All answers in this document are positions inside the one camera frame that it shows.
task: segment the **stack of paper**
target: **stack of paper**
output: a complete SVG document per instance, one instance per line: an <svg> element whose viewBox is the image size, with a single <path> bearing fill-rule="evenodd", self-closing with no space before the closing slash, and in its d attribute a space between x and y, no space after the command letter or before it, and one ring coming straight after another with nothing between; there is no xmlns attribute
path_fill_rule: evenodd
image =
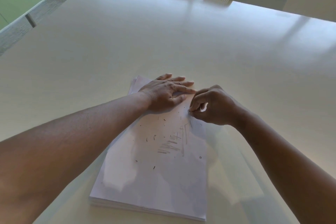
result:
<svg viewBox="0 0 336 224"><path fill-rule="evenodd" d="M138 76L129 94L150 80ZM146 113L112 142L91 204L206 220L206 143L188 115L192 96L165 113Z"/></svg>

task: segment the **floor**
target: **floor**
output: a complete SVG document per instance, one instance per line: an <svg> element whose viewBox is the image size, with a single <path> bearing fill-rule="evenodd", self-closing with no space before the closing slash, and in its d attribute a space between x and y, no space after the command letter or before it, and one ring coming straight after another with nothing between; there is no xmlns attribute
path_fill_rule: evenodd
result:
<svg viewBox="0 0 336 224"><path fill-rule="evenodd" d="M45 0L31 11L31 17L37 24L57 9L66 0ZM0 33L0 56L17 41L19 41L32 27L25 17Z"/></svg>

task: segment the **forearm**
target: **forearm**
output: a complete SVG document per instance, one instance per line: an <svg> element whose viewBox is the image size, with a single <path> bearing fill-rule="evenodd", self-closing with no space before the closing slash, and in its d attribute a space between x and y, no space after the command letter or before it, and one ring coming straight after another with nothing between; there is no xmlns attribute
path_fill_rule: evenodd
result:
<svg viewBox="0 0 336 224"><path fill-rule="evenodd" d="M236 128L300 223L335 223L333 177L251 112L244 111Z"/></svg>
<svg viewBox="0 0 336 224"><path fill-rule="evenodd" d="M0 143L1 188L10 197L61 192L148 108L143 93L50 121Z"/></svg>

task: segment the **white table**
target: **white table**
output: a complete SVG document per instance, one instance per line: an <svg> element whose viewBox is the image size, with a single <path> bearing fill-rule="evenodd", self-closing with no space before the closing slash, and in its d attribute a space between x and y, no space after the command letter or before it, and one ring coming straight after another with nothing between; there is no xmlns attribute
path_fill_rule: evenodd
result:
<svg viewBox="0 0 336 224"><path fill-rule="evenodd" d="M336 23L238 2L68 0L0 58L1 139L172 72L223 86L336 177L335 53ZM208 132L208 223L297 223L242 137ZM102 160L36 223L193 223L91 207Z"/></svg>

